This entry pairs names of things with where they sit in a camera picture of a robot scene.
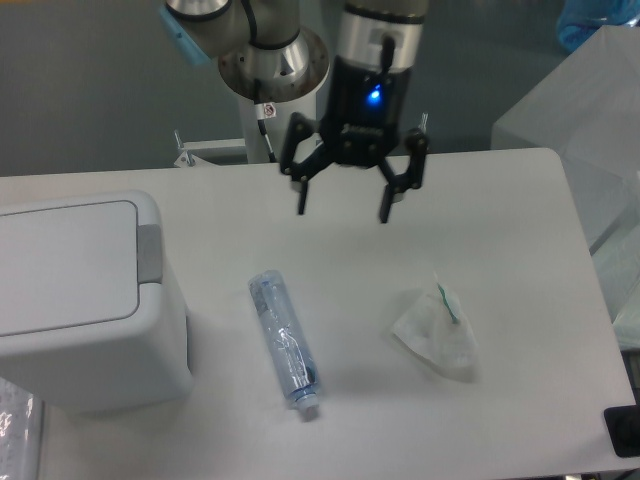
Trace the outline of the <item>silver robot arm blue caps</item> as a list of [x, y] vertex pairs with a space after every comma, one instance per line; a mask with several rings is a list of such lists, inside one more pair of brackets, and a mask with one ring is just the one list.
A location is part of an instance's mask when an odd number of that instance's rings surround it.
[[306, 207], [311, 179], [332, 164], [370, 169], [386, 180], [379, 220], [422, 186], [429, 139], [399, 121], [415, 64], [425, 1], [347, 1], [336, 55], [302, 26], [297, 1], [164, 1], [159, 13], [193, 63], [218, 62], [228, 85], [254, 105], [298, 99], [330, 80], [325, 113], [290, 115], [282, 150], [267, 152]]

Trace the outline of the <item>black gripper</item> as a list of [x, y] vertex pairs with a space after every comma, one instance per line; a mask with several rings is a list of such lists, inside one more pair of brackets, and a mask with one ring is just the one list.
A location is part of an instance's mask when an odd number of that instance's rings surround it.
[[[300, 112], [291, 114], [279, 158], [280, 173], [289, 176], [298, 192], [297, 214], [305, 213], [313, 177], [338, 165], [372, 168], [378, 165], [386, 180], [378, 218], [389, 220], [391, 207], [407, 190], [422, 187], [429, 138], [419, 128], [405, 137], [409, 153], [406, 170], [396, 174], [385, 158], [399, 143], [399, 121], [411, 71], [371, 71], [334, 59], [325, 113], [321, 121]], [[296, 161], [298, 146], [318, 134], [320, 143], [303, 160]]]

